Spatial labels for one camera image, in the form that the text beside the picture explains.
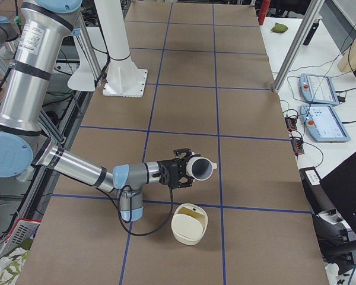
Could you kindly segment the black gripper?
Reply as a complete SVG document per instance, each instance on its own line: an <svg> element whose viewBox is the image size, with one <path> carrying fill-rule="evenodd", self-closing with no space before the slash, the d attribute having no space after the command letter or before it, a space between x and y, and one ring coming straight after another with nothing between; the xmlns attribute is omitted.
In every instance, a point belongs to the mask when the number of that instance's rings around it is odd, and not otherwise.
<svg viewBox="0 0 356 285"><path fill-rule="evenodd" d="M158 161L160 177L159 183L167 185L170 189L189 188L194 183L193 177L188 177L183 173L183 161L189 161L193 157L200 157L189 148L179 148L173 150L175 159Z"/></svg>

